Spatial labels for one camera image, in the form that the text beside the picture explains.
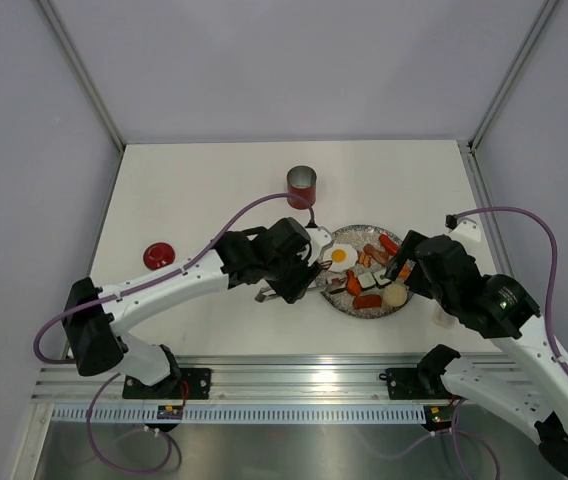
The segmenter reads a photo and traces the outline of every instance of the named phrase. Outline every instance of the white robotic arm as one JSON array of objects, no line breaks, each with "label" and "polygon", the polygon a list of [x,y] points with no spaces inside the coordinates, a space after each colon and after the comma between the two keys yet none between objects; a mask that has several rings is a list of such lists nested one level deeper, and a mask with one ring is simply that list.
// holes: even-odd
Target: white robotic arm
[{"label": "white robotic arm", "polygon": [[173,264],[134,280],[96,288],[90,278],[71,289],[67,309],[94,299],[114,301],[88,308],[63,324],[80,375],[105,371],[136,378],[158,392],[170,391],[180,372],[170,350],[128,333],[140,322],[192,298],[264,279],[286,302],[304,296],[332,245],[331,233],[303,228],[292,218],[270,229],[227,232],[197,263]]},{"label": "white robotic arm", "polygon": [[420,361],[418,378],[429,392],[467,398],[511,423],[568,476],[568,375],[562,367],[568,366],[568,353],[558,343],[561,356],[553,354],[544,318],[526,290],[505,275],[480,275],[455,234],[456,222],[449,226],[455,228],[451,236],[427,238],[410,231],[386,276],[394,280],[406,260],[415,261],[406,280],[410,290],[435,299],[446,313],[489,339],[541,396],[520,391],[444,345]]}]

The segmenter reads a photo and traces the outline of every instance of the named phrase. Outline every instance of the cable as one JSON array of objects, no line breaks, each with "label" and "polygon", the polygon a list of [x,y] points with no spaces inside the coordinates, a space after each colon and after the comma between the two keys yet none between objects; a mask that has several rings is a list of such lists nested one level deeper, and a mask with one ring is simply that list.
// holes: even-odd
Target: cable
[{"label": "cable", "polygon": [[434,438],[438,435],[446,435],[448,433],[448,430],[440,430],[438,432],[431,432],[428,435],[424,435],[423,437],[418,438],[417,440],[415,440],[411,445],[409,445],[408,447],[406,447],[404,450],[402,450],[400,453],[397,453],[395,455],[387,455],[386,453],[382,453],[382,452],[378,452],[377,450],[375,450],[364,438],[364,436],[362,435],[362,432],[360,432],[357,427],[355,428],[355,433],[356,435],[359,437],[360,441],[362,442],[362,444],[367,448],[367,450],[369,452],[371,452],[373,455],[379,457],[379,458],[383,458],[384,460],[390,460],[390,461],[394,461],[394,460],[399,460],[400,458],[405,457],[406,455],[408,455],[409,453],[411,453],[413,450],[415,450],[417,447],[419,447],[422,443],[424,443],[425,441]]},{"label": "cable", "polygon": [[184,407],[186,407],[186,400],[191,393],[191,387],[188,386],[186,380],[182,380],[180,382],[180,392],[182,392],[182,406],[180,407],[180,410],[183,412]]},{"label": "cable", "polygon": [[[115,446],[116,444],[118,444],[119,442],[121,442],[122,440],[125,440],[129,437],[132,437],[134,435],[139,435],[139,434],[146,434],[148,435],[149,433],[151,433],[149,430],[145,430],[144,428],[135,428],[134,430],[129,430],[128,432],[123,433],[122,435],[120,435],[119,437],[115,438],[115,440],[113,440],[113,442],[111,443],[111,446]],[[177,444],[177,442],[175,441],[175,439],[173,437],[170,437],[171,443],[173,444],[173,448],[175,449],[175,451],[177,452],[177,465],[171,469],[171,470],[178,470],[180,468],[180,466],[182,465],[182,450],[180,449],[179,445]],[[88,458],[85,458],[83,460],[73,460],[71,459],[71,456],[68,454],[67,449],[64,447],[63,445],[63,440],[60,441],[60,449],[62,451],[62,456],[64,457],[64,460],[66,460],[67,463],[73,465],[74,467],[82,467],[88,463],[91,463],[93,460],[97,460],[97,456],[95,454],[91,455]]]},{"label": "cable", "polygon": [[99,448],[97,448],[97,443],[95,443],[95,438],[93,437],[93,430],[91,429],[91,417],[93,416],[93,408],[95,407],[95,402],[97,402],[97,399],[106,389],[106,387],[108,387],[111,384],[111,382],[113,382],[113,380],[115,380],[119,376],[120,374],[117,373],[113,375],[111,378],[109,378],[106,382],[104,382],[104,384],[99,388],[99,390],[93,397],[93,400],[91,400],[91,404],[89,405],[88,410],[86,412],[86,434],[88,436],[88,443],[91,446],[91,450],[93,450],[93,453],[99,459],[100,462],[102,462],[104,465],[108,467],[111,467],[114,470],[117,470],[118,472],[132,473],[135,475],[151,475],[153,473],[157,473],[162,468],[164,468],[164,466],[168,463],[169,459],[171,458],[171,453],[173,452],[173,445],[176,445],[174,440],[168,434],[162,432],[161,430],[156,430],[155,432],[161,435],[164,440],[166,440],[166,445],[168,447],[166,450],[166,456],[164,457],[164,460],[162,460],[157,466],[145,470],[135,470],[132,468],[122,467],[121,465],[117,465],[116,463],[111,462],[108,458],[106,458],[102,454],[102,452],[100,452]]},{"label": "cable", "polygon": [[566,375],[568,376],[568,365],[566,362],[559,361],[563,357],[559,346],[557,345],[557,339],[555,338],[555,330],[553,328],[552,311],[551,306],[553,304],[553,291],[555,289],[555,276],[557,275],[557,240],[555,235],[544,220],[535,215],[534,213],[518,207],[483,207],[476,208],[474,210],[468,210],[466,212],[461,212],[454,215],[456,218],[467,217],[469,215],[474,215],[476,213],[488,213],[488,212],[513,212],[525,215],[533,220],[535,220],[546,232],[549,241],[551,242],[551,269],[548,277],[548,286],[546,288],[546,301],[544,303],[544,327],[546,329],[546,336],[548,337],[548,344],[553,352],[555,358],[558,359],[560,367]]},{"label": "cable", "polygon": [[[131,288],[128,288],[126,290],[122,290],[119,294],[119,298],[123,298],[123,297],[126,297],[128,295],[133,295],[134,293],[141,292],[142,290],[146,290],[147,288],[154,287],[155,285],[157,285],[159,283],[162,283],[162,282],[164,282],[164,281],[166,281],[170,278],[173,278],[173,277],[176,277],[177,275],[182,274],[183,272],[185,272],[186,270],[191,268],[193,265],[195,265],[197,262],[199,262],[202,259],[202,257],[204,257],[204,255],[206,255],[217,244],[217,242],[220,240],[220,238],[222,238],[222,235],[224,235],[242,215],[244,215],[246,212],[248,212],[252,208],[254,208],[254,207],[256,207],[256,206],[258,206],[262,203],[268,202],[269,200],[275,200],[277,198],[291,198],[291,199],[296,200],[298,202],[302,202],[305,205],[308,205],[308,211],[311,215],[311,223],[315,223],[315,211],[313,210],[313,207],[310,206],[308,204],[308,202],[304,198],[300,197],[299,195],[295,195],[295,194],[292,194],[292,193],[274,193],[272,195],[266,195],[265,197],[258,198],[257,200],[249,203],[247,206],[245,206],[239,212],[237,212],[233,216],[233,218],[231,218],[227,222],[227,224],[224,225],[224,227],[222,227],[222,229],[219,231],[219,233],[217,235],[215,235],[215,238],[213,238],[213,240],[211,240],[209,242],[209,244],[206,247],[204,247],[204,249],[202,249],[202,251],[200,253],[195,255],[195,257],[192,260],[188,261],[184,265],[183,268],[177,268],[177,269],[175,269],[171,272],[168,272],[165,275],[162,275],[162,276],[160,276],[156,279],[150,280],[150,281],[143,283],[141,285],[137,285],[136,287],[131,287]],[[113,300],[116,300],[117,298],[118,298],[118,296],[113,294],[113,295],[107,295],[107,296],[102,297],[102,298],[98,298],[96,300],[91,300],[90,302],[82,303],[81,305],[77,305],[76,307],[70,308],[67,311],[60,313],[59,315],[56,315],[55,317],[50,319],[48,322],[46,322],[44,325],[42,325],[42,327],[35,334],[35,338],[33,339],[33,353],[35,354],[37,359],[40,362],[48,363],[50,365],[64,365],[64,364],[75,363],[75,361],[72,360],[72,359],[55,359],[55,358],[49,358],[49,357],[45,356],[42,353],[42,349],[40,347],[42,337],[53,325],[57,324],[57,322],[63,320],[64,318],[69,317],[71,315],[74,315],[74,314],[81,312],[83,310],[86,310],[88,308],[94,307],[96,305],[102,305],[104,303],[111,302]]]},{"label": "cable", "polygon": [[457,436],[464,435],[466,437],[477,440],[480,444],[482,444],[482,446],[488,451],[488,453],[493,458],[493,463],[495,464],[495,480],[500,480],[500,478],[502,478],[502,467],[500,466],[500,462],[497,459],[497,454],[495,453],[495,450],[491,448],[491,446],[488,444],[486,440],[484,440],[476,433],[467,432],[466,430],[460,430],[459,428],[457,428],[459,408],[462,406],[462,404],[465,401],[466,399],[461,398],[460,401],[457,402],[457,405],[455,405],[455,410],[453,410],[453,419],[451,421],[450,433],[451,436],[453,437],[453,448],[455,449],[455,456],[457,457],[457,461],[459,462],[460,467],[464,472],[464,475],[466,475],[466,478],[468,478],[468,480],[474,480],[473,476],[471,475],[471,472],[469,472],[468,468],[466,467],[466,464],[464,463],[464,460],[462,459],[462,452],[460,451],[459,439]]}]

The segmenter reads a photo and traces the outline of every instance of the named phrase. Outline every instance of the gray wall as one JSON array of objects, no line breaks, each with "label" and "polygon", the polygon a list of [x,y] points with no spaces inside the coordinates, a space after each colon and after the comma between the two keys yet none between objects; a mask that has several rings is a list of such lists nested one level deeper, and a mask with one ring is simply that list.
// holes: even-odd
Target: gray wall
[{"label": "gray wall", "polygon": [[128,143],[469,138],[542,0],[55,0]]},{"label": "gray wall", "polygon": [[117,163],[33,4],[0,0],[0,478],[39,367],[31,340],[87,270]]},{"label": "gray wall", "polygon": [[[533,210],[557,235],[553,312],[557,335],[568,348],[568,1],[481,145],[479,161],[496,203]],[[543,302],[550,258],[545,235],[507,214],[501,214],[500,224],[520,278]]]}]

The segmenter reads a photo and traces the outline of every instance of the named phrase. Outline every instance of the red button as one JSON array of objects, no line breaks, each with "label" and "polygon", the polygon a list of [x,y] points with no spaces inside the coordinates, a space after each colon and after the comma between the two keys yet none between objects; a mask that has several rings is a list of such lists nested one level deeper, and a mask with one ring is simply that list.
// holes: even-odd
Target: red button
[{"label": "red button", "polygon": [[146,249],[143,259],[146,268],[157,270],[175,261],[175,250],[168,243],[154,243]]}]

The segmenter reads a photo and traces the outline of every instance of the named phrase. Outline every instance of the plate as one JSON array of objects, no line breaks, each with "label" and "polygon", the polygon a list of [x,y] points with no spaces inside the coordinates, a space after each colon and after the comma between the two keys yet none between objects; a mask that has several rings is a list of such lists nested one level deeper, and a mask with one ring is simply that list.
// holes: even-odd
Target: plate
[{"label": "plate", "polygon": [[[389,236],[391,240],[393,240],[397,245],[402,244],[402,239],[395,235],[388,230],[375,227],[373,225],[349,225],[347,227],[342,227],[335,232],[333,232],[333,236],[335,237],[335,243],[346,243],[352,245],[355,250],[361,252],[364,250],[364,246],[367,243],[370,243],[378,250],[384,250],[379,242],[379,237],[381,234],[385,233]],[[409,267],[412,267],[412,262],[408,262]],[[359,263],[355,265],[355,267],[351,268],[355,275],[361,275],[365,272],[375,273],[378,270],[383,270],[385,267],[382,267],[378,264],[375,260],[372,261],[371,266],[366,268],[364,265],[360,265]],[[333,272],[322,272],[318,275],[315,283],[318,286],[327,285],[328,284],[328,277],[336,275]],[[397,279],[395,283],[404,283],[402,279]],[[371,318],[382,318],[387,317],[389,315],[394,314],[395,312],[404,308],[408,302],[411,301],[413,294],[408,292],[408,299],[401,307],[389,307],[386,304],[382,304],[379,308],[364,308],[361,310],[355,310],[353,308],[353,295],[344,291],[342,293],[330,294],[326,292],[321,292],[322,296],[331,304],[331,306],[342,313],[346,313],[352,317],[356,318],[364,318],[364,319],[371,319]],[[382,295],[382,289],[373,287],[370,290],[367,290],[363,293],[363,295]]]}]

